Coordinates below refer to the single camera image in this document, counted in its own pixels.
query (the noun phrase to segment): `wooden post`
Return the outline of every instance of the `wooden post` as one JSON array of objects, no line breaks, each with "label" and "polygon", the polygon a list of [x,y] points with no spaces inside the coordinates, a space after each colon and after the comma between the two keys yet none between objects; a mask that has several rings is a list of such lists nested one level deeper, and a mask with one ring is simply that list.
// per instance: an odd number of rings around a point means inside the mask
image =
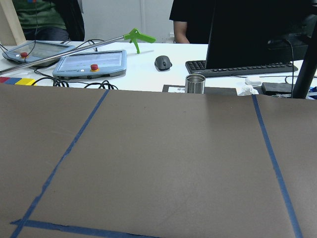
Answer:
[{"label": "wooden post", "polygon": [[0,0],[0,22],[2,45],[17,46],[26,41],[12,0]]}]

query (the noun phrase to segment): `black mouse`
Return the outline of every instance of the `black mouse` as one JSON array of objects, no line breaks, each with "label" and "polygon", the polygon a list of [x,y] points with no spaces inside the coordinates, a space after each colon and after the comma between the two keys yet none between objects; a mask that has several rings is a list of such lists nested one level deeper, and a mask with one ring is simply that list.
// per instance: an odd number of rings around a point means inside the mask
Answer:
[{"label": "black mouse", "polygon": [[155,59],[154,65],[158,69],[158,71],[166,71],[172,67],[172,63],[170,62],[169,57],[167,56],[157,57]]}]

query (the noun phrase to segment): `person's arm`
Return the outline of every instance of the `person's arm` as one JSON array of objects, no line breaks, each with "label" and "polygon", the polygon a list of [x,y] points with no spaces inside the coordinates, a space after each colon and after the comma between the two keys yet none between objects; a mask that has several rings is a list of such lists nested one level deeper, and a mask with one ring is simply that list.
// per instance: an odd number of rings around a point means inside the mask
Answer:
[{"label": "person's arm", "polygon": [[189,43],[186,37],[187,22],[173,21],[174,25],[174,39],[176,43]]}]

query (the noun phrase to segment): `computer mouse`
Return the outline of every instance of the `computer mouse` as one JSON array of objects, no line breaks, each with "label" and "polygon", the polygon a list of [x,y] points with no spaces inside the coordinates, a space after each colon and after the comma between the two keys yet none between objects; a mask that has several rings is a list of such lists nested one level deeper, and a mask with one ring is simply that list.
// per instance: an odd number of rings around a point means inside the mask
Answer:
[{"label": "computer mouse", "polygon": [[158,71],[166,71],[172,67],[172,63],[167,56],[159,56],[155,59],[154,62],[155,67]]},{"label": "computer mouse", "polygon": [[246,84],[252,85],[252,86],[258,86],[262,84],[262,80],[259,76],[252,75],[252,76],[246,77]]}]

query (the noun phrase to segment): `black monitor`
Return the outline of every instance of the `black monitor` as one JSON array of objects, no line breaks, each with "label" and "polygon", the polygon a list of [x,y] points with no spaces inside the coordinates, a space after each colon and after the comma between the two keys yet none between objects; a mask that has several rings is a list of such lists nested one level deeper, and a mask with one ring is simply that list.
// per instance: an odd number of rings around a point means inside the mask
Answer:
[{"label": "black monitor", "polygon": [[317,21],[316,3],[215,0],[206,69],[303,60]]}]

